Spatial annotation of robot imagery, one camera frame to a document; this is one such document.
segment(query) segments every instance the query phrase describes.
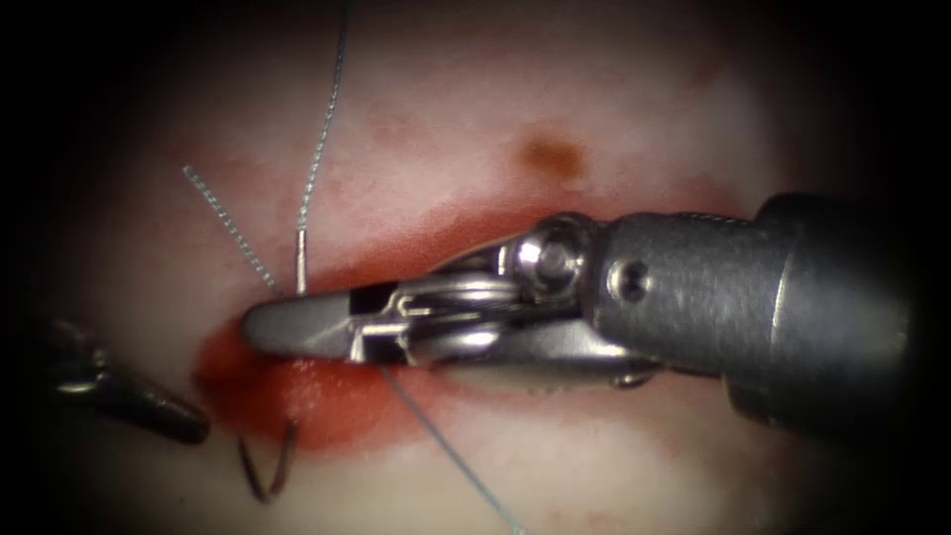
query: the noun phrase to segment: hole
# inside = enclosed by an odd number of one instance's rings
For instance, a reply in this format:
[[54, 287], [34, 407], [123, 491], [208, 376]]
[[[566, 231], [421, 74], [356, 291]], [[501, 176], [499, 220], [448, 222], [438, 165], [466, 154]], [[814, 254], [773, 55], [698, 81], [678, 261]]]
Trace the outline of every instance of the hole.
[[614, 265], [611, 277], [611, 292], [615, 297], [635, 303], [647, 295], [647, 266], [643, 262], [620, 262]]

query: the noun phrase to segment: curved needle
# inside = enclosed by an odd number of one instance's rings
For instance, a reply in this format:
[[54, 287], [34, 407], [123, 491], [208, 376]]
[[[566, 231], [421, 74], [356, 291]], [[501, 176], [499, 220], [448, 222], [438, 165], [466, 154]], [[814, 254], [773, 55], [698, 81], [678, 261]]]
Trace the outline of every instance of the curved needle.
[[284, 438], [280, 444], [277, 467], [274, 469], [274, 477], [271, 479], [268, 488], [264, 488], [261, 484], [258, 469], [255, 467], [255, 462], [251, 459], [251, 453], [248, 450], [248, 442], [244, 435], [238, 435], [238, 453], [241, 455], [241, 465], [245, 470], [245, 477], [251, 485], [251, 492], [261, 503], [270, 503], [280, 495], [281, 491], [284, 490], [284, 485], [287, 484], [291, 461], [293, 461], [294, 450], [297, 446], [297, 427], [296, 420], [289, 420], [284, 427]]

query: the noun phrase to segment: metal cylinder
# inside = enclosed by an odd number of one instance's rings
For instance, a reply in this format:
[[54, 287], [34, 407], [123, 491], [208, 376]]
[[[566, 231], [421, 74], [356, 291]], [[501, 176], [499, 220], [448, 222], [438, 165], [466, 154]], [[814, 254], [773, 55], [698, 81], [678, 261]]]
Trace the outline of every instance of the metal cylinder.
[[752, 222], [633, 214], [597, 237], [583, 313], [611, 342], [721, 376], [742, 413], [864, 440], [899, 410], [908, 365], [909, 262], [890, 228], [810, 195]]

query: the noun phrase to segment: brown spot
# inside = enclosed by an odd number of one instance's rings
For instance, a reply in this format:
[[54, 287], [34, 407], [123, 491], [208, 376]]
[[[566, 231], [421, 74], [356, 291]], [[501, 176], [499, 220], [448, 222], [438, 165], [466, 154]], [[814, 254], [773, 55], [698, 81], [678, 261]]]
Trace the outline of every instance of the brown spot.
[[531, 174], [556, 183], [580, 178], [584, 171], [584, 150], [552, 136], [528, 138], [519, 147], [516, 160]]

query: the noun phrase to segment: pale tissue surface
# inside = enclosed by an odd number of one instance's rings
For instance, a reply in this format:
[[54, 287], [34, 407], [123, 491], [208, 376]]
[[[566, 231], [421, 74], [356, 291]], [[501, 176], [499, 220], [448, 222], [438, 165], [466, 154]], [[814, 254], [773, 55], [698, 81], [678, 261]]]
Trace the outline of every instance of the pale tissue surface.
[[[684, 180], [703, 179], [736, 192], [751, 212], [794, 178], [769, 101], [746, 77], [744, 51], [720, 49], [712, 25], [688, 8], [509, 4], [353, 14], [311, 206], [313, 272], [426, 229], [434, 209], [543, 197], [532, 181], [512, 180], [506, 163], [521, 133], [539, 125], [587, 147], [586, 175], [570, 191], [631, 210], [657, 209]], [[201, 340], [269, 293], [178, 170], [196, 165], [278, 283], [292, 288], [296, 208], [336, 35], [314, 24], [226, 33], [210, 44], [189, 38], [188, 61], [159, 74], [190, 83], [166, 84], [144, 106], [152, 113], [135, 124], [130, 153], [117, 156], [117, 172], [136, 180], [120, 182], [101, 220], [74, 231], [82, 262], [72, 263], [81, 269], [71, 299], [122, 355], [179, 391], [194, 394], [189, 374]], [[710, 54], [723, 54], [726, 66], [702, 91], [688, 90], [691, 66]], [[810, 134], [799, 146], [807, 154], [826, 144], [819, 129]], [[738, 420], [716, 385], [681, 377], [648, 388], [586, 398], [571, 418], [555, 410], [559, 399], [513, 413], [461, 404], [438, 417], [537, 535], [769, 531], [809, 489], [802, 467], [812, 467], [803, 461], [810, 447]], [[94, 501], [156, 533], [504, 529], [427, 440], [355, 460], [300, 458], [283, 499], [262, 508], [230, 433], [216, 430], [201, 449], [184, 451], [89, 425], [102, 432], [78, 433], [71, 455]], [[272, 450], [256, 446], [267, 472]]]

